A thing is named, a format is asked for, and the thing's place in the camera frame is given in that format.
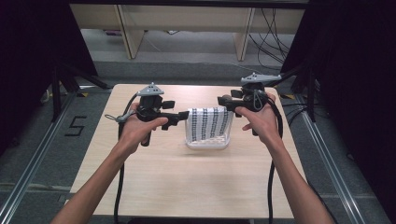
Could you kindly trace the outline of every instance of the checkered cloth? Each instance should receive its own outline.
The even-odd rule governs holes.
[[[187,140],[189,142],[222,136],[233,116],[225,107],[189,108],[186,120]]]

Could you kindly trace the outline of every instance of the forearm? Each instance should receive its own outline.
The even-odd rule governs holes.
[[[125,160],[115,146],[51,223],[87,223]]]
[[[296,222],[333,223],[325,206],[300,175],[283,143],[271,144],[269,150]]]

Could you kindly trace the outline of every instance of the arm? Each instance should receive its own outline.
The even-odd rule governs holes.
[[[131,108],[136,109],[137,104],[132,104]],[[136,152],[140,142],[146,141],[151,130],[166,122],[167,118],[143,122],[136,115],[129,117],[119,142],[51,223],[87,223],[126,159]]]
[[[277,131],[276,116],[271,106],[267,104],[257,113],[244,107],[237,107],[235,112],[249,121],[243,130],[254,129],[267,146],[296,222],[333,223],[325,206],[304,181],[286,150]]]

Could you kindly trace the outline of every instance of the floor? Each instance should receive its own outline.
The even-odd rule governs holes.
[[[279,50],[266,44],[262,47],[272,52],[276,59],[262,52],[258,57],[258,48],[252,39],[249,39],[246,58],[238,62],[233,46],[233,35],[228,33],[176,32],[170,35],[166,31],[148,31],[145,33],[136,58],[130,60],[126,57],[120,36],[106,35],[102,30],[82,30],[81,32],[100,78],[110,84],[148,83],[151,80],[162,84],[191,84],[197,74],[200,74],[201,80],[195,80],[198,84],[206,84],[213,80],[210,78],[216,76],[219,79],[215,79],[213,83],[238,85],[238,79],[235,81],[228,79],[238,76],[246,77],[252,72],[277,75],[281,66],[280,61],[283,59]],[[252,38],[259,45],[262,43],[258,34],[252,34]],[[279,39],[285,46],[290,46],[293,35],[280,35]],[[271,36],[268,37],[268,43],[277,47],[276,41]],[[290,91],[292,80],[293,78],[277,87],[285,113],[289,114],[287,119],[291,119],[301,110],[299,106],[290,104],[304,101],[304,95],[301,95],[300,99]],[[79,83],[91,85],[84,80],[79,80]],[[11,223],[46,223],[62,207],[83,159],[84,148],[86,149],[89,145],[95,125],[101,116],[100,108],[103,109],[106,104],[109,91],[90,91],[89,95],[89,97],[75,98],[70,105],[69,110],[73,113],[66,114],[61,122],[57,136],[51,142],[51,148],[40,163],[18,209],[14,211]],[[319,95],[316,101],[322,104]],[[353,158],[348,157],[347,148],[332,124],[325,106],[316,106],[315,109],[318,120],[314,128],[323,136],[325,147],[334,160],[335,169],[343,177],[346,191],[339,189],[338,184],[329,174],[326,155],[321,154],[318,142],[312,139],[312,134],[310,134],[312,123],[306,116],[304,117],[303,113],[296,115],[290,129],[309,183],[327,204],[338,223],[390,223]],[[76,115],[86,117],[81,120],[83,123],[79,124],[84,126],[84,133],[71,140],[65,136],[74,131],[69,128],[69,124],[73,122]],[[51,102],[49,101],[35,111],[35,119],[31,120],[27,125],[28,128],[21,134],[21,139],[24,141],[15,147],[17,150],[11,148],[0,158],[0,202],[6,201],[13,186],[34,156],[35,149],[40,145],[46,130],[50,128],[50,116]],[[340,192],[350,193],[352,202],[356,203],[356,208],[361,213],[361,219],[355,219],[354,215],[350,214],[351,210],[347,208],[350,202],[344,201]],[[111,217],[93,217],[91,223],[108,223],[111,220]],[[212,223],[212,221],[201,220],[201,223]],[[257,219],[254,223],[267,223],[267,221]],[[144,223],[166,222],[146,219]],[[276,219],[275,223],[293,223],[293,220]]]

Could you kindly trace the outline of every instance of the wooden table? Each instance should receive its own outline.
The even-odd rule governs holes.
[[[147,85],[117,85],[110,95],[102,118],[78,171],[71,193],[93,174],[117,142],[118,124],[104,114],[121,115],[134,93]],[[219,106],[217,96],[240,87],[159,85],[163,99],[175,100],[176,113],[189,107]],[[267,91],[276,94],[275,89]],[[279,101],[276,104],[283,116]],[[190,149],[185,144],[185,123],[158,129],[149,147],[139,147],[125,162],[125,178],[120,200],[121,216],[137,217],[268,217],[267,181],[271,157],[257,136],[243,132],[245,118],[234,118],[231,142],[222,150]],[[284,142],[297,168],[304,171],[284,122]],[[112,215],[118,177],[107,190],[95,215]],[[292,217],[281,183],[275,174],[273,185],[274,217]]]

